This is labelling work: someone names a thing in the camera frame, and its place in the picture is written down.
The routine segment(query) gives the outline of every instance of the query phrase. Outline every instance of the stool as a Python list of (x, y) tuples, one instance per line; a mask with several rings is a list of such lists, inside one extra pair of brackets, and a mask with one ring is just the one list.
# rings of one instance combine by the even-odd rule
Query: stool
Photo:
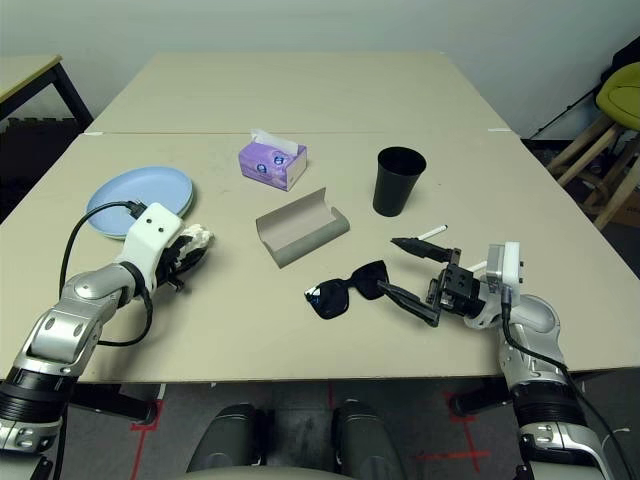
[[(610, 189), (615, 185), (624, 167), (633, 160), (636, 153), (640, 152), (640, 134), (627, 144), (602, 180), (582, 170), (610, 146), (624, 130), (640, 132), (640, 63), (626, 65), (611, 75), (600, 89), (596, 104), (602, 110), (602, 115), (560, 152), (549, 163), (547, 170), (558, 176), (558, 184), (562, 187), (575, 177), (594, 183), (595, 190), (580, 207), (587, 213), (597, 214), (594, 225), (598, 230), (602, 230), (640, 182), (640, 161), (636, 161), (615, 193), (610, 199), (608, 198)], [(594, 140), (595, 142), (573, 165), (565, 166)], [(604, 204), (594, 205), (600, 196), (603, 197)]]

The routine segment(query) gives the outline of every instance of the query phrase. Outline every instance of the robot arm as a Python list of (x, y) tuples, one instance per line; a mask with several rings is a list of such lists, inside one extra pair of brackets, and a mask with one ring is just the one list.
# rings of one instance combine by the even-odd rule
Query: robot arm
[[(181, 231), (179, 217), (152, 204), (130, 228), (115, 263), (66, 282), (60, 300), (38, 319), (0, 385), (0, 451), (33, 456), (53, 444), (104, 325), (137, 295), (148, 297), (165, 282), (179, 289), (177, 274), (204, 255), (211, 234), (199, 225)], [(26, 462), (25, 457), (10, 458)]]
[(431, 280), (426, 303), (406, 290), (379, 282), (396, 304), (434, 327), (442, 310), (462, 316), (470, 328), (502, 325), (498, 328), (499, 363), (513, 399), (525, 462), (518, 467), (516, 478), (611, 480), (598, 437), (587, 426), (564, 367), (558, 315), (541, 298), (520, 295), (523, 264), (519, 244), (491, 245), (486, 273), (476, 279), (473, 272), (458, 265), (458, 249), (420, 241), (426, 244), (421, 246), (417, 239), (392, 242), (414, 255), (448, 263)]

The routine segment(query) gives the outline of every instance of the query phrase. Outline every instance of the black cup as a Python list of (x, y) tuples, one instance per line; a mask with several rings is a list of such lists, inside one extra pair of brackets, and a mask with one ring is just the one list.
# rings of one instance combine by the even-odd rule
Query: black cup
[(385, 148), (378, 154), (378, 178), (373, 208), (380, 215), (395, 217), (402, 212), (411, 189), (427, 168), (427, 161), (415, 150)]

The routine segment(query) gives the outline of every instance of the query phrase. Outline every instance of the white pen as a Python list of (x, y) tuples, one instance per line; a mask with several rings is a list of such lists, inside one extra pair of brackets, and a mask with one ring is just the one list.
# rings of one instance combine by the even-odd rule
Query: white pen
[(423, 233), (422, 235), (418, 235), (418, 240), (426, 240), (429, 237), (433, 237), (440, 232), (444, 232), (447, 228), (446, 225), (440, 225), (439, 227), (434, 228), (433, 230), (429, 230), (427, 233)]

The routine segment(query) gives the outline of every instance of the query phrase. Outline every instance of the black table leg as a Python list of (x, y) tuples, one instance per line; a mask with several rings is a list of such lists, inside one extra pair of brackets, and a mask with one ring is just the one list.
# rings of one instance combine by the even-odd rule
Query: black table leg
[(80, 130), (86, 130), (91, 122), (93, 122), (93, 117), (82, 101), (82, 98), (80, 98), (76, 87), (71, 83), (67, 72), (64, 71), (64, 68), (62, 68), (62, 65), (59, 63), (2, 101), (0, 103), (0, 120), (7, 117), (11, 112), (51, 83), (56, 87), (58, 94), (62, 97), (62, 100), (64, 100), (64, 103), (75, 117)]
[(91, 122), (93, 122), (93, 117), (91, 113), (89, 113), (89, 109), (80, 98), (76, 87), (73, 86), (67, 72), (64, 71), (61, 64), (56, 64), (51, 68), (53, 73), (56, 76), (56, 79), (53, 81), (53, 86), (56, 87), (56, 90), (64, 100), (64, 103), (67, 104), (69, 110), (75, 117), (78, 125), (81, 130), (85, 130)]
[(452, 396), (449, 399), (451, 411), (459, 417), (464, 417), (511, 402), (504, 378), (485, 378), (482, 382), (484, 386), (478, 390)]
[(120, 385), (92, 385), (79, 383), (75, 386), (71, 403), (97, 413), (129, 418), (150, 424), (156, 418), (155, 402), (146, 402), (118, 393)]

